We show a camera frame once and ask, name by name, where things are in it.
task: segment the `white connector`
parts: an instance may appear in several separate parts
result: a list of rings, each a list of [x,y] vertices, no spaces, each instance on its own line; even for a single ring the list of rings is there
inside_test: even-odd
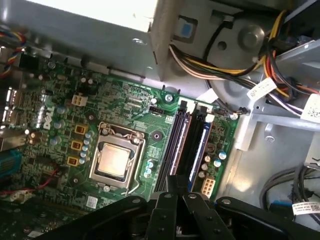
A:
[[[210,198],[214,190],[215,183],[216,180],[212,176],[207,176],[203,181],[201,193]]]
[[[83,96],[81,93],[78,93],[73,95],[71,104],[78,107],[84,107],[87,105],[87,101],[87,96]]]

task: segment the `black wire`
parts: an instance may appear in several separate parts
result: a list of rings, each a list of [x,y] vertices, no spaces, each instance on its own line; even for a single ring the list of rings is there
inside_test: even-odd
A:
[[[285,84],[287,85],[289,88],[292,88],[293,90],[297,91],[298,93],[301,93],[301,94],[305,94],[305,95],[310,95],[311,93],[309,92],[306,92],[306,91],[303,91],[303,90],[300,90],[298,89],[297,87],[293,86],[291,83],[289,83],[285,77],[281,74],[281,72],[279,71],[279,68],[276,64],[276,60],[273,56],[273,53],[272,53],[272,43],[273,43],[273,40],[275,38],[271,39],[267,45],[266,45],[266,54],[267,56],[269,57],[270,59],[270,64],[271,66],[273,67],[273,70],[274,70],[274,73],[277,75],[277,77]]]

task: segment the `metal panel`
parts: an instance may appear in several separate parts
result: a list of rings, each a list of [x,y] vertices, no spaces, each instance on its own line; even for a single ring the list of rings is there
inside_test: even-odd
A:
[[[32,1],[0,0],[0,22],[27,32],[29,44],[152,79],[163,76],[179,0],[122,0],[115,6]]]

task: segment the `electrolytic capacitor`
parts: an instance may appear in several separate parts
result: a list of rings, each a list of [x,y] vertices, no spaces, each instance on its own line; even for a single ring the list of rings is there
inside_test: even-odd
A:
[[[55,136],[50,139],[50,145],[55,146],[61,143],[61,137],[60,136]]]
[[[88,151],[88,149],[89,149],[89,147],[88,147],[87,145],[84,145],[84,146],[82,147],[82,151],[84,151],[84,152]]]
[[[87,156],[85,151],[80,152],[80,157],[81,158],[85,158]]]
[[[30,137],[31,137],[32,139],[35,139],[35,138],[40,139],[40,138],[42,138],[43,135],[44,135],[44,134],[43,134],[42,132],[40,132],[40,131],[34,131],[34,132],[32,132],[32,133],[30,134]]]
[[[203,171],[207,171],[207,170],[208,170],[208,165],[207,165],[206,163],[202,164],[202,165],[201,165],[201,169],[202,169]]]
[[[90,139],[85,138],[85,139],[83,140],[83,143],[84,143],[84,145],[89,145],[89,144],[90,144]]]
[[[204,157],[204,161],[206,162],[206,163],[210,163],[210,161],[211,161],[211,157],[210,156],[205,156]]]
[[[225,160],[225,159],[227,158],[227,154],[225,153],[225,151],[220,150],[220,151],[218,151],[218,157],[219,157],[221,160]]]
[[[205,174],[204,171],[200,171],[200,172],[198,173],[198,177],[201,178],[201,179],[203,179],[205,176],[206,176],[206,174]]]
[[[58,114],[65,114],[67,112],[67,108],[64,107],[64,106],[58,106],[57,109],[56,109],[56,112]]]
[[[65,123],[64,120],[55,121],[55,122],[53,123],[53,127],[54,127],[55,129],[62,129],[62,128],[65,127],[65,125],[66,125],[66,123]]]
[[[86,132],[84,136],[85,136],[87,139],[90,139],[90,138],[92,138],[94,135],[95,135],[95,132],[92,131],[92,130],[90,130],[90,131]]]
[[[220,159],[216,159],[216,160],[214,160],[213,165],[214,165],[216,168],[219,168],[219,167],[221,167],[222,162],[221,162]]]

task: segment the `black ram slot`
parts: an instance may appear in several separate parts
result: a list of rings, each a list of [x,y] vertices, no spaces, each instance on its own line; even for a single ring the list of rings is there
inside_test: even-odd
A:
[[[176,171],[177,175],[190,175],[196,159],[199,144],[201,142],[206,116],[207,108],[203,106],[200,108],[200,110],[195,110],[192,113],[189,131],[183,146],[180,163]]]
[[[189,114],[186,113],[186,109],[187,109],[187,103],[185,101],[182,101],[180,104],[180,108],[177,111],[174,118],[172,130],[170,133],[170,138],[166,146],[161,168],[158,174],[158,179],[155,184],[155,188],[154,188],[155,192],[163,191],[165,188],[166,177],[170,171],[171,161],[175,154],[175,150],[177,148],[177,143],[179,141],[179,137],[180,137],[184,122],[189,117]]]

